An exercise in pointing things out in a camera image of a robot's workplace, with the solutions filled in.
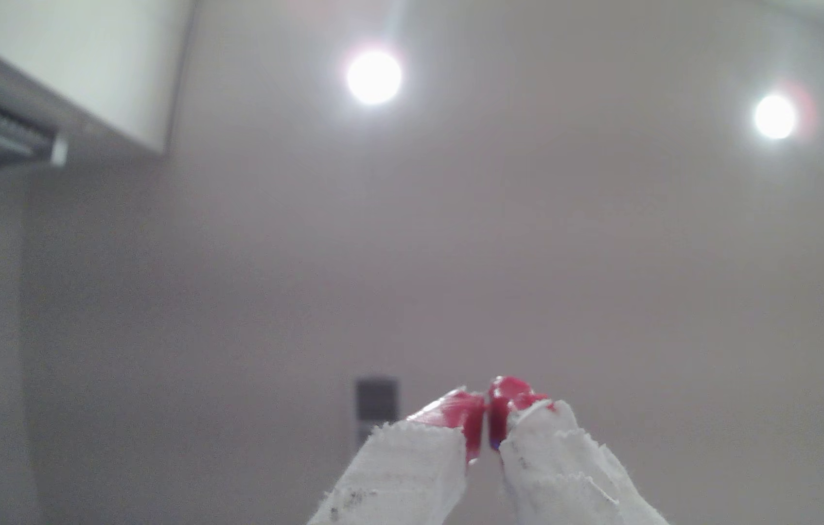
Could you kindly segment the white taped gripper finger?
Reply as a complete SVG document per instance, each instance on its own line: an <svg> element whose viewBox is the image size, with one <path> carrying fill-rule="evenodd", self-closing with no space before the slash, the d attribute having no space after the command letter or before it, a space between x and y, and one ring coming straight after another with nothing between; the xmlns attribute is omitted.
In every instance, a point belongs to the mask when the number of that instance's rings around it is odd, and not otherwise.
<svg viewBox="0 0 824 525"><path fill-rule="evenodd" d="M308 524L443 524L479 457L486 407L456 388L376 428Z"/></svg>
<svg viewBox="0 0 824 525"><path fill-rule="evenodd" d="M498 376L488 389L488 427L517 524L667 524L565 401Z"/></svg>

